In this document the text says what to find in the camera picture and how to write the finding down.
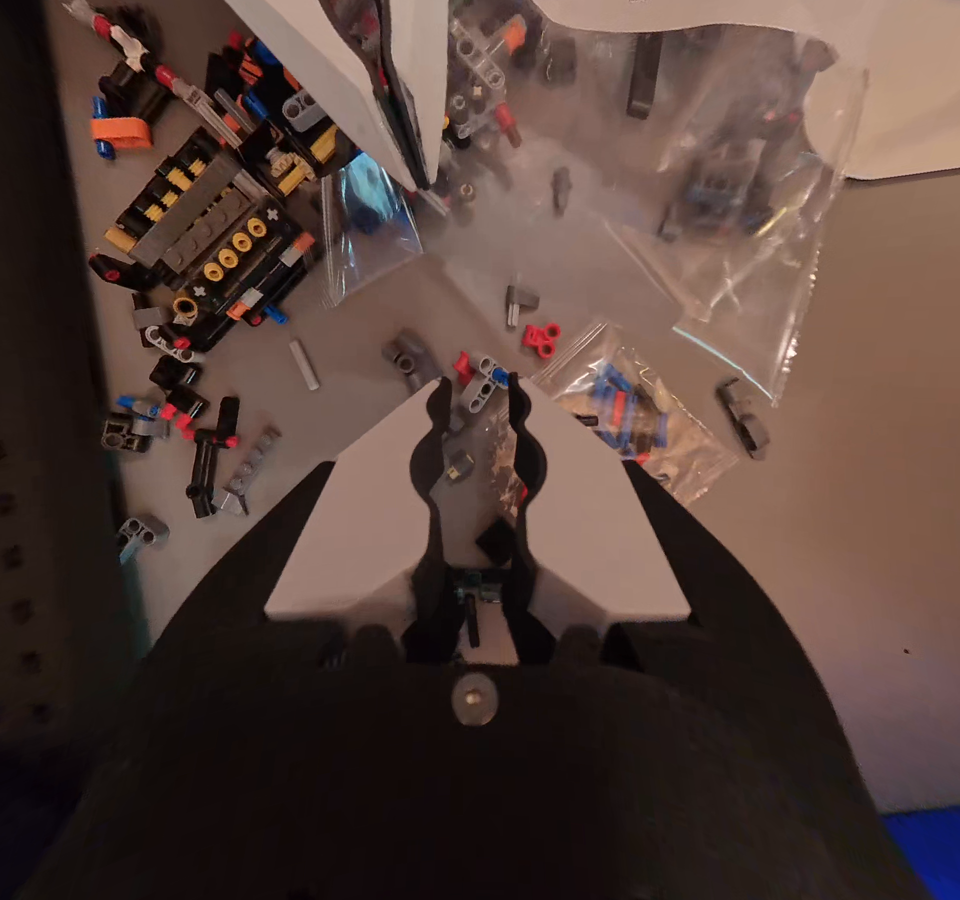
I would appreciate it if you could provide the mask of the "small clear zip bag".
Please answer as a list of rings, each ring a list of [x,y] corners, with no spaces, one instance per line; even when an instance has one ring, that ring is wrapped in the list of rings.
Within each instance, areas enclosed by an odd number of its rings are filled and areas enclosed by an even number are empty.
[[[565,342],[533,380],[619,459],[642,467],[685,506],[737,462],[612,323],[595,323]]]

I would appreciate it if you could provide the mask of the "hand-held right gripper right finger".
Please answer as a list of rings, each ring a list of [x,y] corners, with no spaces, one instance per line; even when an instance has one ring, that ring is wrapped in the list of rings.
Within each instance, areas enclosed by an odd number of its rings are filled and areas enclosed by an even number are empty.
[[[520,482],[502,613],[518,662],[549,662],[575,628],[690,619],[690,603],[614,450],[529,379],[510,375],[513,471]]]

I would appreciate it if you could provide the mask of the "black lego beams red pins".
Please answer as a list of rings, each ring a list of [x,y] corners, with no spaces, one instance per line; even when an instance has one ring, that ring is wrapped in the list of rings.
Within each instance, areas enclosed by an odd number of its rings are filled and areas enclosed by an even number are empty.
[[[238,444],[237,426],[240,407],[241,401],[238,397],[223,397],[215,426],[188,427],[184,431],[184,437],[192,442],[195,448],[191,478],[185,494],[198,520],[214,513],[214,480],[219,455],[221,451],[231,450]]]

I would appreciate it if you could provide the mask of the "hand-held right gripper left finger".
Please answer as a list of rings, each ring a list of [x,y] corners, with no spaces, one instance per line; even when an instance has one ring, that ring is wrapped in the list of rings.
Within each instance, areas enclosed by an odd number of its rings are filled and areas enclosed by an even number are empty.
[[[409,661],[450,661],[460,603],[433,490],[446,470],[452,384],[435,379],[346,448],[265,606],[277,631],[387,634]]]

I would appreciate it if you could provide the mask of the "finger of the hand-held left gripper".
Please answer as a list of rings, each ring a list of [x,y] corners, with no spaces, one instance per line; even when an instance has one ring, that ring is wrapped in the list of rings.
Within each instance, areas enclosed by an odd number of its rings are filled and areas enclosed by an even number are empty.
[[[372,1],[379,45],[365,65],[386,138],[366,150],[403,186],[431,186],[446,115],[449,0]]]
[[[365,65],[378,55],[373,0],[224,1],[347,137],[378,162],[367,151],[386,138],[372,110]]]

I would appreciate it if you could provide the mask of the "dark grey angled lego piece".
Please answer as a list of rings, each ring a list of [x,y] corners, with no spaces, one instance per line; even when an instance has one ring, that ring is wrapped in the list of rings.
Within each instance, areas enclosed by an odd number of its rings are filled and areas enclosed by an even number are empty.
[[[443,371],[431,349],[414,330],[400,330],[383,345],[381,352],[403,378],[410,396],[443,377]]]

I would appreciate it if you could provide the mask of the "light grey lego stick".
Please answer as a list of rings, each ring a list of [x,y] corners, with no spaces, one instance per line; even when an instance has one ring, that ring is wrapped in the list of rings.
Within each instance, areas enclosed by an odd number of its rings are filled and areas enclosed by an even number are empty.
[[[306,353],[306,348],[298,339],[289,342],[289,350],[294,359],[294,363],[303,379],[306,389],[310,392],[316,392],[321,389],[321,381],[312,365],[312,362]]]

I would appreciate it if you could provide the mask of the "small grey lego axle piece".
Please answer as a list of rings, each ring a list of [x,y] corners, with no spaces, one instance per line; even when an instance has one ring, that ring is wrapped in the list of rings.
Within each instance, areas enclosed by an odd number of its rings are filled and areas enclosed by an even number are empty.
[[[523,311],[539,309],[541,296],[520,282],[511,282],[506,290],[506,328],[515,330],[520,324]]]

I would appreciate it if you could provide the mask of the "orange lego piece blue pins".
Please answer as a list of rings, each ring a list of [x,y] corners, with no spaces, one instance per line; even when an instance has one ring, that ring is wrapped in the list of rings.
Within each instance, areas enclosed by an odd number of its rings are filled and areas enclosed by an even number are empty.
[[[97,155],[112,162],[119,151],[144,151],[153,148],[149,124],[141,118],[113,116],[102,96],[91,98],[90,136]]]

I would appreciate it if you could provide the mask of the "blue storage bin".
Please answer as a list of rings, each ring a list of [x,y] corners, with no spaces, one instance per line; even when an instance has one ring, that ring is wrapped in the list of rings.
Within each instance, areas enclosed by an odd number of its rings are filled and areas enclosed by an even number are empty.
[[[889,813],[889,833],[937,899],[959,898],[959,807]]]

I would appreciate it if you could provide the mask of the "grey two-hole lego connector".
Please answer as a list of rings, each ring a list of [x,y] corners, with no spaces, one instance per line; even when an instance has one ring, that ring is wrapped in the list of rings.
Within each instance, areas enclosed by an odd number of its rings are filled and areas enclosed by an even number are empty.
[[[166,523],[151,515],[127,518],[120,524],[115,535],[119,564],[124,566],[142,550],[162,544],[169,534],[170,529]]]

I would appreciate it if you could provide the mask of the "black red white lego subassembly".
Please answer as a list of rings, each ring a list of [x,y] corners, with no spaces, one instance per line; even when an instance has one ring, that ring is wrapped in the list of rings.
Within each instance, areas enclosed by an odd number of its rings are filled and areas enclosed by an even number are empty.
[[[225,135],[221,130],[224,124],[209,97],[179,77],[169,66],[162,64],[157,55],[125,25],[109,19],[92,7],[88,0],[62,0],[62,5],[72,18],[91,28],[102,40],[118,49],[128,68],[155,80],[163,89],[185,103],[213,133],[222,137]]]

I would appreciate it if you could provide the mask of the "scattered loose lego pieces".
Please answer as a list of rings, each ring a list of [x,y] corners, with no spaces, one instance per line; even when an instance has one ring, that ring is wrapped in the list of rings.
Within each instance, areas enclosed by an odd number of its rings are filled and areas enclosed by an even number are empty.
[[[110,76],[101,79],[100,89],[99,96],[106,100],[111,115],[141,118],[150,130],[174,100],[186,105],[146,74],[132,71],[124,60]],[[318,271],[321,296],[327,305],[338,305],[351,293],[424,251],[415,222],[414,195],[404,192],[346,138],[258,38],[234,32],[223,48],[210,53],[201,90],[221,118],[224,136],[213,133],[198,116],[201,123],[187,138],[199,128],[206,128],[215,140],[238,149],[254,127],[265,120],[275,123],[283,135],[292,136],[294,154],[304,165],[299,168],[302,180],[289,199],[289,207],[295,219],[315,238],[306,278]],[[156,164],[141,189],[160,163],[187,138]],[[166,299],[160,292],[146,301],[138,294],[131,296],[134,327],[137,307],[158,309],[161,300]],[[264,324],[254,329],[241,324],[221,342],[240,326],[256,330]],[[147,450],[151,440],[160,437],[153,432],[157,426],[176,426],[185,436],[186,428],[192,427],[209,407],[202,395],[189,392],[188,388],[197,382],[202,362],[221,343],[201,361],[184,363],[147,344],[135,330],[143,346],[158,356],[150,383],[159,389],[162,400],[141,405],[132,398],[120,399],[119,409],[136,419],[126,421],[122,431],[104,426],[103,444],[114,450]]]

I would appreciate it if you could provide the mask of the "black long lego piece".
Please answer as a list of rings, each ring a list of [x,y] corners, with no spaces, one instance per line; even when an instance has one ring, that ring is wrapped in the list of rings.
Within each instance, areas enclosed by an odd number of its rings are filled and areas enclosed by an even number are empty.
[[[654,106],[664,37],[663,32],[644,33],[635,40],[626,115],[637,121],[646,120]]]

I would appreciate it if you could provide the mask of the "light grey lego beam blue pin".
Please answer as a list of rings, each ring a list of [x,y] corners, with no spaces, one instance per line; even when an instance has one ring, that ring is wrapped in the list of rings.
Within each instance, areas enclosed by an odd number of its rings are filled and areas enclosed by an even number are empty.
[[[470,416],[479,414],[498,390],[509,387],[509,373],[486,354],[470,354],[476,373],[466,387],[462,387],[459,406]]]

